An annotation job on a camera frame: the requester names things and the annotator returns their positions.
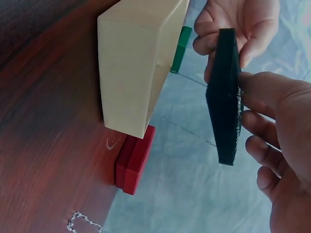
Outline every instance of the green block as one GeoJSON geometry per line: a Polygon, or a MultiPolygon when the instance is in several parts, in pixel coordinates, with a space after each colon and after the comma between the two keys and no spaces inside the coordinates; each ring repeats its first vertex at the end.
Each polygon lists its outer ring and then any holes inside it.
{"type": "Polygon", "coordinates": [[[187,47],[191,32],[192,32],[192,28],[186,27],[186,26],[184,26],[181,30],[173,65],[171,68],[171,73],[179,72],[181,62],[184,58],[184,54],[186,51],[186,47],[187,47]]]}

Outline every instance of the finger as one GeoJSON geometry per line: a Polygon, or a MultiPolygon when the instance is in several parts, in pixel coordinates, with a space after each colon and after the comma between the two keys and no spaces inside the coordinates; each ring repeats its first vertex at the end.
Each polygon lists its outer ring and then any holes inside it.
{"type": "Polygon", "coordinates": [[[263,114],[271,119],[276,118],[276,112],[267,106],[263,101],[255,100],[246,94],[242,94],[242,100],[244,105],[252,111],[263,114]]]}
{"type": "Polygon", "coordinates": [[[193,49],[198,54],[204,56],[216,50],[217,34],[209,34],[204,37],[197,37],[193,42],[193,49]]]}
{"type": "Polygon", "coordinates": [[[274,195],[279,181],[280,178],[277,177],[270,168],[266,166],[259,168],[257,173],[258,188],[270,199],[271,202],[274,202],[274,195]]]}
{"type": "Polygon", "coordinates": [[[205,36],[210,33],[216,33],[219,30],[219,27],[216,23],[213,22],[213,18],[208,12],[209,2],[206,3],[199,16],[194,23],[194,31],[199,36],[205,36]]]}
{"type": "Polygon", "coordinates": [[[293,80],[282,75],[262,72],[255,75],[241,72],[239,86],[251,98],[262,100],[276,110],[282,101],[300,91],[311,88],[311,84],[293,80]]]}
{"type": "Polygon", "coordinates": [[[250,38],[240,52],[240,63],[242,68],[245,68],[252,58],[257,57],[266,51],[271,40],[276,35],[277,29],[277,19],[264,20],[253,27],[250,38]]]}
{"type": "Polygon", "coordinates": [[[289,168],[282,152],[272,148],[258,136],[247,139],[246,151],[261,165],[269,167],[277,176],[282,177],[289,168]]]}
{"type": "Polygon", "coordinates": [[[194,31],[198,34],[199,37],[204,37],[206,35],[209,34],[214,34],[217,33],[219,31],[219,27],[216,23],[211,21],[208,21],[208,18],[202,18],[200,20],[203,21],[199,21],[200,16],[198,17],[198,19],[196,20],[196,22],[194,23],[194,31]]]}
{"type": "Polygon", "coordinates": [[[242,125],[252,134],[260,137],[270,145],[280,149],[275,123],[250,110],[244,111],[242,125]]]}
{"type": "Polygon", "coordinates": [[[208,83],[209,79],[210,79],[210,75],[212,73],[212,68],[214,65],[214,61],[215,61],[215,52],[212,52],[209,56],[208,56],[208,62],[207,62],[207,66],[204,72],[204,81],[206,83],[208,83]]]}

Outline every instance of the cream wooden block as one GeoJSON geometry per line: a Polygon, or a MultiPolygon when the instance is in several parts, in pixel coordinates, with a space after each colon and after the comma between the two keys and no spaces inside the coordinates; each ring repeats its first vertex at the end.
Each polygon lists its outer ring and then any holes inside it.
{"type": "Polygon", "coordinates": [[[189,0],[121,0],[98,17],[104,123],[143,138],[173,63],[189,0]]]}

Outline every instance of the reddish-brown wood surface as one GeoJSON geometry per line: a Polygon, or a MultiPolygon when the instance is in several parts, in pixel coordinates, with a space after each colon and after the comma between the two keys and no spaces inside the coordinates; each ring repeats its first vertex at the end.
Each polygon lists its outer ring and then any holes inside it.
{"type": "MultiPolygon", "coordinates": [[[[7,2],[27,8],[34,1],[7,2]]],[[[103,125],[97,63],[96,18],[117,0],[36,2],[53,11],[48,23],[28,39],[10,32],[16,41],[0,46],[7,51],[0,57],[1,233],[66,233],[75,211],[102,224],[125,140],[103,125]]],[[[14,20],[32,23],[27,17],[38,18],[39,9],[14,20]]],[[[78,233],[94,230],[77,227],[78,233]]]]}

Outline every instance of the black sponge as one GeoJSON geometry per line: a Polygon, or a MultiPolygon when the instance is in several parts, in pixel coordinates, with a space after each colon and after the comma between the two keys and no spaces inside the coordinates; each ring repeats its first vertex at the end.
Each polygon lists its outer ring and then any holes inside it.
{"type": "Polygon", "coordinates": [[[239,52],[234,29],[220,29],[206,99],[220,164],[233,166],[241,131],[239,52]]]}

